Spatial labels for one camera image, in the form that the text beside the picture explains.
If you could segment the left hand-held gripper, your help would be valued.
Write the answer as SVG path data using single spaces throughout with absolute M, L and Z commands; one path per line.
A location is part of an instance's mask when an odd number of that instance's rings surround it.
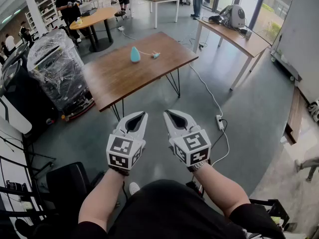
M 123 170 L 131 170 L 141 157 L 146 144 L 144 135 L 148 121 L 146 112 L 135 112 L 123 117 L 116 132 L 109 135 L 106 148 L 108 164 Z

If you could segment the light wooden desk white legs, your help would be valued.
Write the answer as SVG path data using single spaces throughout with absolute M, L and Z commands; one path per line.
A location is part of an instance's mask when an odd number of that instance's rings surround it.
M 231 30 L 223 25 L 211 24 L 204 21 L 203 19 L 199 19 L 196 37 L 193 44 L 194 53 L 196 53 L 197 49 L 199 48 L 199 39 L 203 28 L 208 29 L 209 31 L 215 33 L 220 37 L 218 46 L 221 46 L 222 41 L 226 40 L 247 56 L 246 62 L 244 63 L 242 69 L 240 70 L 236 79 L 230 87 L 230 90 L 234 90 L 240 79 L 246 72 L 248 66 L 251 64 L 251 61 L 254 61 L 254 63 L 252 64 L 249 72 L 252 72 L 254 70 L 255 66 L 262 58 L 264 52 L 270 44 L 255 33 L 252 33 L 250 38 L 246 39 L 236 30 Z

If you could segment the white helmet-shaped device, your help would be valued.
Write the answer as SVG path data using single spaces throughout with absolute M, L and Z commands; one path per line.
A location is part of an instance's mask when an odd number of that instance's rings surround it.
M 237 4 L 228 5 L 219 15 L 222 17 L 222 24 L 230 29 L 243 28 L 246 23 L 246 16 L 243 8 Z

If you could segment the white rolling board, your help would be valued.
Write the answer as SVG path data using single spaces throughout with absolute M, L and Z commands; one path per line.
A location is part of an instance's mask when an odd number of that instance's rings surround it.
M 272 49 L 296 69 L 305 98 L 319 100 L 319 0 L 292 0 Z

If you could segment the round wooden table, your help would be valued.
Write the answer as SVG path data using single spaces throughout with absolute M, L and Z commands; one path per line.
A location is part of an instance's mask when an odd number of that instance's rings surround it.
M 100 52 L 109 48 L 113 44 L 113 38 L 110 32 L 108 19 L 114 18 L 116 9 L 114 7 L 99 8 L 89 16 L 80 17 L 80 21 L 74 21 L 70 24 L 71 30 L 86 29 L 89 34 L 91 52 Z M 94 25 L 103 22 L 107 33 L 107 38 L 98 39 Z

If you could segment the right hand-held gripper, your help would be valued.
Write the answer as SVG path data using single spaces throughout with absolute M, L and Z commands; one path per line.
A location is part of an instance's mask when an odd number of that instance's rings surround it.
M 182 136 L 196 125 L 191 115 L 178 110 L 165 110 L 163 117 L 173 152 L 187 167 L 210 158 L 211 142 L 204 129 Z

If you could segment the metal wristwatch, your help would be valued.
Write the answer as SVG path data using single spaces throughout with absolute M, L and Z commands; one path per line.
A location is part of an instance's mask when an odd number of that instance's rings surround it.
M 210 164 L 210 160 L 209 160 L 209 159 L 208 159 L 208 160 L 203 160 L 203 161 L 201 161 L 201 162 L 199 162 L 199 163 L 197 163 L 197 164 L 194 164 L 194 165 L 192 165 L 192 166 L 187 167 L 187 169 L 188 169 L 190 172 L 194 172 L 194 171 L 200 169 L 200 168 L 201 168 L 204 164 L 206 164 L 206 163 Z

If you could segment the person's right forearm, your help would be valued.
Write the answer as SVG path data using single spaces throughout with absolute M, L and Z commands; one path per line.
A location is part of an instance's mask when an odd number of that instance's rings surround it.
M 237 207 L 250 203 L 246 192 L 239 184 L 216 171 L 208 163 L 204 163 L 193 174 L 211 201 L 226 217 Z

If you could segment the person's black shirt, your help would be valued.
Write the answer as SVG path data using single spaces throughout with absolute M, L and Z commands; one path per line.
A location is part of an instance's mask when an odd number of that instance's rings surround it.
M 209 207 L 192 189 L 157 180 L 131 196 L 108 232 L 92 222 L 77 225 L 72 239 L 285 239 L 264 207 L 243 204 L 229 217 Z

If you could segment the plastic-wrapped machine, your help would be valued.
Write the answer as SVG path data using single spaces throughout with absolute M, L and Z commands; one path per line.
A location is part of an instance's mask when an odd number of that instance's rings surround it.
M 65 121 L 84 114 L 95 104 L 83 68 L 75 43 L 61 28 L 35 41 L 27 57 L 29 75 L 39 82 Z

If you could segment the brown wooden table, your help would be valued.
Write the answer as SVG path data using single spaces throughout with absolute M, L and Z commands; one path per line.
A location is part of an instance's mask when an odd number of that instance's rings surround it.
M 135 46 L 145 53 L 160 53 L 153 59 L 141 55 L 132 63 L 130 53 Z M 124 117 L 117 103 L 143 87 L 166 78 L 176 97 L 180 98 L 180 68 L 198 59 L 192 50 L 163 32 L 151 34 L 100 56 L 84 66 L 83 75 L 99 112 L 111 110 L 117 121 Z

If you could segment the person's left forearm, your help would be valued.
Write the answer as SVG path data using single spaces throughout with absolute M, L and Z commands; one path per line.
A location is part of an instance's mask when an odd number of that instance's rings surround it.
M 95 223 L 106 231 L 108 219 L 115 208 L 126 176 L 127 171 L 109 168 L 82 203 L 78 223 Z

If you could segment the person's white shoe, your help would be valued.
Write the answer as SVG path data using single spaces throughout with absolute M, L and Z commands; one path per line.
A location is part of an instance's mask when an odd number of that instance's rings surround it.
M 134 195 L 139 190 L 140 190 L 140 187 L 136 182 L 132 182 L 129 184 L 129 192 L 131 196 Z

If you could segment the black chair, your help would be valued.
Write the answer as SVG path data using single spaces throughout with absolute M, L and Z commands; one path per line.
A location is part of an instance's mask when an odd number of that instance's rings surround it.
M 71 163 L 48 172 L 46 182 L 53 203 L 60 210 L 79 210 L 92 190 L 81 162 Z

